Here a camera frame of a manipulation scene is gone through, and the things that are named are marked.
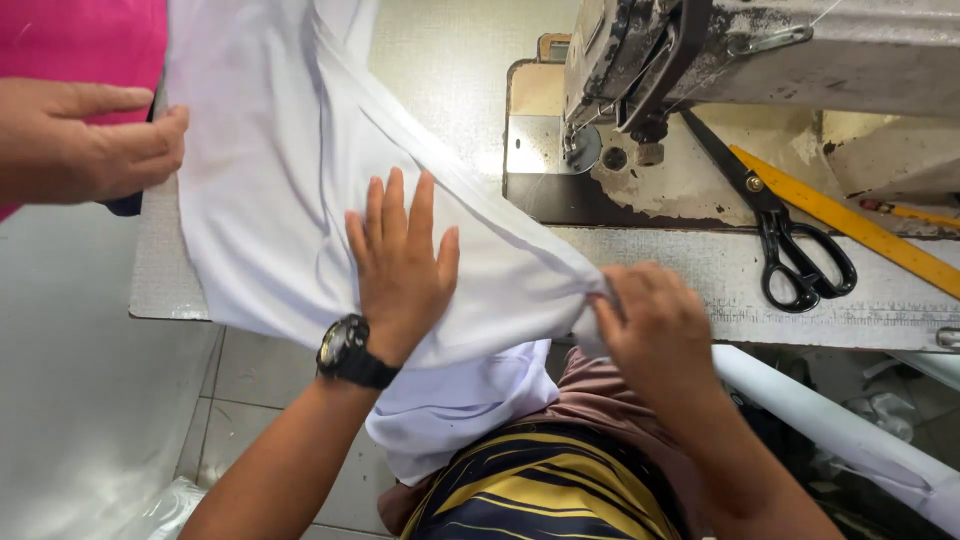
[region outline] pencil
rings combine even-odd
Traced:
[[[860,201],[860,206],[864,209],[878,211],[880,213],[889,213],[890,215],[906,217],[909,219],[920,219],[927,223],[932,223],[933,225],[943,225],[946,227],[953,227],[954,229],[960,229],[960,219],[946,217],[945,215],[925,212],[923,210],[898,207],[871,199],[864,199],[863,201]]]

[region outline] hand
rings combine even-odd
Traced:
[[[183,160],[186,107],[153,123],[84,123],[153,99],[146,88],[0,79],[0,204],[104,201],[163,183]]]
[[[451,227],[433,259],[433,175],[420,174],[410,207],[403,209],[403,173],[374,177],[367,193],[367,224],[347,212],[347,237],[360,274],[360,311],[370,324],[367,350],[399,367],[440,320],[457,288],[459,231]]]
[[[653,262],[603,269],[621,313],[591,297],[600,335],[624,380],[659,414],[697,392],[719,388],[710,324],[699,295]]]

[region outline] black wristwatch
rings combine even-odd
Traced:
[[[317,371],[365,388],[386,389],[400,370],[367,352],[369,337],[370,325],[362,315],[347,315],[333,323],[317,352]]]

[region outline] pink shirt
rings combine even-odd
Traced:
[[[0,0],[0,77],[156,89],[167,48],[165,0]],[[142,122],[147,109],[98,124]],[[16,207],[0,207],[0,221]]]

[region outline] striped shirt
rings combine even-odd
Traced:
[[[402,539],[685,538],[680,505],[640,451],[579,424],[521,422],[460,451]]]

